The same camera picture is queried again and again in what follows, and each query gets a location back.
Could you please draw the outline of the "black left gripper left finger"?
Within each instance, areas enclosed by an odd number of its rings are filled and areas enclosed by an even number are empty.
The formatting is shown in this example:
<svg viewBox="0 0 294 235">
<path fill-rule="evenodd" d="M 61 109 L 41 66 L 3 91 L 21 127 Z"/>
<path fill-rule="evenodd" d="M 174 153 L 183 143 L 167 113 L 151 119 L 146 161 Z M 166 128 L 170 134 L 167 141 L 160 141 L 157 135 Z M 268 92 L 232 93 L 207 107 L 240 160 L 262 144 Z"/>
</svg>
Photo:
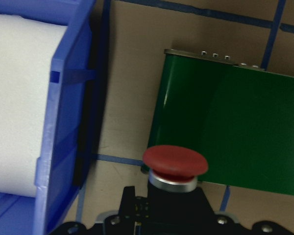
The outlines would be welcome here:
<svg viewBox="0 0 294 235">
<path fill-rule="evenodd" d="M 122 235 L 135 235 L 135 205 L 136 195 L 135 187 L 124 187 L 122 193 L 122 199 L 119 207 L 120 225 Z"/>
</svg>

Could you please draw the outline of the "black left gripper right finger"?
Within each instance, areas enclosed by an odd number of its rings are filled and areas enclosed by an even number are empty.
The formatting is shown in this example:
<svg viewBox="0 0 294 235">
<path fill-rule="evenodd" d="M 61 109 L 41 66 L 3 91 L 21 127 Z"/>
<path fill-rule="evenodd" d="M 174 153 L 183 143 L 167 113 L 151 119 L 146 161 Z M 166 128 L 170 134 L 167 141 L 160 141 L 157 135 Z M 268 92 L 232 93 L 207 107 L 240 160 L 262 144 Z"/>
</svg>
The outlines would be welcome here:
<svg viewBox="0 0 294 235">
<path fill-rule="evenodd" d="M 211 208 L 208 199 L 206 198 L 203 189 L 196 188 L 196 218 L 200 235 L 213 235 L 215 214 Z"/>
</svg>

